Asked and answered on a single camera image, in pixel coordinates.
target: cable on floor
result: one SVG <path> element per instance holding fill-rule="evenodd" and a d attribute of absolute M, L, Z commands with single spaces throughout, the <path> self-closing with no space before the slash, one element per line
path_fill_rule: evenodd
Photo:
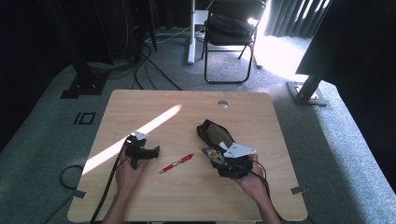
<path fill-rule="evenodd" d="M 114 162 L 113 168 L 111 169 L 110 176 L 108 177 L 108 180 L 107 180 L 105 192 L 103 193 L 102 199 L 100 200 L 98 206 L 96 207 L 95 212 L 93 213 L 93 216 L 92 216 L 92 218 L 91 218 L 90 224 L 94 224 L 94 223 L 95 223 L 96 217 L 98 216 L 98 214 L 99 214 L 99 212 L 100 212 L 100 209 L 102 208 L 103 203 L 104 203 L 105 200 L 106 200 L 106 196 L 107 196 L 107 194 L 108 194 L 108 190 L 110 189 L 110 186 L 111 186 L 111 181 L 113 180 L 114 174 L 116 173 L 116 170 L 117 170 L 117 168 L 119 167 L 118 165 L 119 165 L 119 161 L 120 161 L 120 154 L 121 154 L 121 152 L 122 152 L 122 149 L 120 150 L 120 153 L 119 153 L 119 155 L 117 156 L 116 161 Z"/>
<path fill-rule="evenodd" d="M 114 73 L 114 72 L 123 72 L 123 71 L 128 71 L 132 70 L 136 67 L 136 63 L 134 60 L 129 60 L 127 64 L 123 64 L 117 67 L 111 67 L 111 68 L 100 68 L 100 67 L 95 67 L 93 65 L 89 65 L 92 71 L 95 72 L 104 72 L 104 73 Z"/>
<path fill-rule="evenodd" d="M 147 77 L 148 77 L 148 80 L 149 80 L 150 84 L 153 86 L 153 88 L 154 88 L 155 90 L 157 90 L 157 87 L 154 85 L 154 83 L 152 82 L 151 78 L 149 77 L 149 72 L 148 72 L 148 69 L 147 69 L 147 66 L 146 66 L 146 61 L 149 61 L 158 71 L 161 72 L 161 74 L 163 75 L 163 77 L 165 77 L 165 78 L 166 78 L 169 82 L 171 82 L 176 88 L 178 88 L 180 91 L 182 91 L 182 89 L 181 89 L 171 78 L 169 78 L 169 77 L 163 72 L 163 70 L 161 70 L 161 69 L 149 58 L 149 56 L 151 55 L 151 52 L 152 52 L 151 47 L 148 46 L 147 44 L 145 44 L 144 46 L 148 48 L 149 52 L 148 52 L 148 55 L 145 55 L 145 54 L 142 52 L 142 56 L 144 57 L 144 60 L 142 60 L 141 63 L 140 63 L 140 64 L 136 67 L 136 69 L 134 70 L 134 83 L 133 83 L 132 89 L 134 88 L 134 84 L 136 83 L 136 84 L 139 86 L 139 88 L 140 88 L 141 90 L 143 90 L 142 85 L 139 83 L 139 80 L 137 79 L 137 72 L 138 72 L 140 66 L 141 66 L 142 64 L 144 64 L 144 65 L 145 65 L 145 68 L 146 68 L 146 75 L 147 75 Z"/>
<path fill-rule="evenodd" d="M 64 174 L 69 171 L 70 169 L 80 169 L 81 171 L 83 170 L 83 167 L 80 165 L 70 165 L 67 166 L 66 168 L 64 168 L 61 171 L 60 174 L 60 181 L 62 186 L 64 186 L 66 189 L 71 189 L 71 190 L 75 190 L 77 189 L 77 186 L 69 186 L 66 184 L 66 182 L 64 181 Z M 64 202 L 46 219 L 46 221 L 44 222 L 44 224 L 49 223 L 49 221 L 53 218 L 53 216 L 55 216 L 55 214 L 57 214 L 68 202 L 70 202 L 73 199 L 73 196 L 69 195 L 68 198 L 66 200 L 64 200 Z"/>
<path fill-rule="evenodd" d="M 264 166 L 263 166 L 261 163 L 259 163 L 258 161 L 254 161 L 254 162 L 258 163 L 258 164 L 260 165 L 261 168 L 264 168 Z M 246 171 L 246 172 L 248 172 L 248 173 L 250 173 L 250 174 L 252 174 L 252 175 L 257 176 L 257 177 L 262 181 L 262 183 L 264 184 L 264 186 L 265 186 L 265 188 L 266 188 L 266 190 L 267 190 L 268 198 L 270 199 L 270 201 L 272 201 L 272 200 L 271 200 L 271 194 L 270 194 L 270 186 L 269 186 L 268 181 L 267 181 L 267 179 L 266 179 L 267 174 L 266 174 L 266 172 L 265 172 L 265 169 L 263 169 L 263 170 L 264 170 L 264 173 L 265 173 L 265 177 L 263 177 L 263 176 L 260 176 L 260 175 L 258 175 L 258 174 L 256 174 L 256 173 L 254 173 L 254 172 L 251 171 L 251 170 L 245 169 L 245 168 L 242 167 L 242 166 L 237 165 L 236 167 L 238 167 L 239 169 L 241 169 L 241 170 L 243 170 L 243 171 Z M 277 214 L 277 217 L 278 217 L 281 221 L 285 221 L 285 219 L 276 211 L 275 208 L 274 208 L 274 210 L 275 210 L 275 212 L 276 212 L 276 214 Z"/>
<path fill-rule="evenodd" d="M 157 34 L 157 35 L 155 35 L 155 36 L 157 36 L 157 37 L 158 37 L 158 36 L 161 36 L 161 35 L 170 35 L 170 37 L 168 37 L 167 39 L 165 39 L 165 40 L 163 40 L 163 41 L 157 41 L 157 44 L 165 43 L 166 41 L 168 41 L 168 40 L 170 40 L 170 39 L 172 39 L 172 38 L 175 38 L 175 37 L 178 36 L 178 35 L 187 35 L 187 36 L 190 36 L 190 32 L 186 32 L 187 29 L 190 29 L 190 26 L 187 27 L 187 28 L 184 28 L 182 31 L 180 31 L 180 32 L 178 32 L 178 33 L 176 33 L 176 34 L 166 34 L 166 33 Z M 145 43 L 146 43 L 146 42 L 152 43 L 151 38 L 145 40 Z"/>
<path fill-rule="evenodd" d="M 317 224 L 310 216 L 307 217 L 307 219 L 312 223 L 312 224 Z"/>

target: chair leg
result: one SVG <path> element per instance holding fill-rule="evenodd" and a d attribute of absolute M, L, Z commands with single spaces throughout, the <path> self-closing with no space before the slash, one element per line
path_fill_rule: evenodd
<path fill-rule="evenodd" d="M 239 57 L 238 57 L 238 59 L 241 59 L 241 57 L 242 57 L 242 54 L 244 54 L 244 52 L 245 52 L 245 49 L 247 48 L 247 46 L 245 46 L 244 47 L 244 49 L 242 49 L 242 52 L 241 52 L 241 54 L 239 54 Z"/>
<path fill-rule="evenodd" d="M 205 49 L 205 65 L 204 65 L 204 78 L 205 81 L 210 83 L 210 81 L 207 79 L 207 46 L 205 46 L 207 43 L 204 43 L 204 49 Z"/>
<path fill-rule="evenodd" d="M 207 83 L 209 83 L 209 84 L 241 84 L 241 83 L 246 82 L 249 79 L 253 53 L 250 54 L 250 61 L 249 61 L 249 64 L 248 64 L 247 76 L 245 77 L 245 79 L 239 80 L 239 81 L 210 81 L 209 79 L 207 79 L 207 53 L 208 53 L 208 50 L 207 50 L 207 46 L 206 46 L 206 49 L 205 49 L 205 71 L 204 71 L 204 77 L 205 77 L 205 81 Z"/>
<path fill-rule="evenodd" d="M 248 62 L 247 79 L 246 80 L 248 80 L 248 78 L 250 76 L 251 63 L 253 61 L 253 54 L 254 54 L 254 46 L 250 45 L 249 47 L 250 47 L 250 60 Z"/>
<path fill-rule="evenodd" d="M 201 60 L 204 58 L 205 44 L 206 44 L 206 41 L 204 41 L 204 44 L 202 46 Z"/>

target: forearm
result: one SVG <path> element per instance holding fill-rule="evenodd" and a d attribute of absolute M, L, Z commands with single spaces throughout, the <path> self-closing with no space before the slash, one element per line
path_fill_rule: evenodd
<path fill-rule="evenodd" d="M 262 221 L 265 224 L 281 224 L 281 222 L 276 214 L 276 210 L 273 207 L 273 205 L 268 197 L 261 197 L 260 199 L 257 199 L 255 201 L 256 201 L 257 206 L 259 207 Z"/>
<path fill-rule="evenodd" d="M 122 223 L 125 209 L 128 204 L 128 198 L 126 195 L 117 193 L 114 196 L 113 203 L 110 206 L 105 218 L 102 221 L 102 224 L 116 224 Z"/>

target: red pen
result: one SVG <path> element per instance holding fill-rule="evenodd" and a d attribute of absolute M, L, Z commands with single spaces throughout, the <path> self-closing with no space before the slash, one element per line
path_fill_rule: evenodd
<path fill-rule="evenodd" d="M 166 166 L 165 168 L 161 169 L 160 174 L 172 169 L 173 167 L 177 166 L 179 163 L 182 163 L 182 162 L 190 160 L 193 155 L 194 154 L 189 154 L 189 155 L 183 157 L 182 159 L 180 159 L 179 161 L 175 161 L 174 163 Z"/>

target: black folding chair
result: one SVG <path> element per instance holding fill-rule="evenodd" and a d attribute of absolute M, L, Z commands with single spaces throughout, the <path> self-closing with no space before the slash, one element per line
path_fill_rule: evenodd
<path fill-rule="evenodd" d="M 257 29 L 265 10 L 265 1 L 261 0 L 214 0 L 208 9 L 205 22 L 205 41 L 201 59 L 205 52 L 205 81 L 211 84 L 243 83 L 250 76 L 253 60 L 254 45 Z M 208 44 L 213 46 L 244 46 L 242 50 L 208 49 Z M 218 80 L 207 78 L 207 53 L 209 51 L 241 51 L 241 59 L 246 47 L 250 48 L 247 76 L 242 80 Z"/>

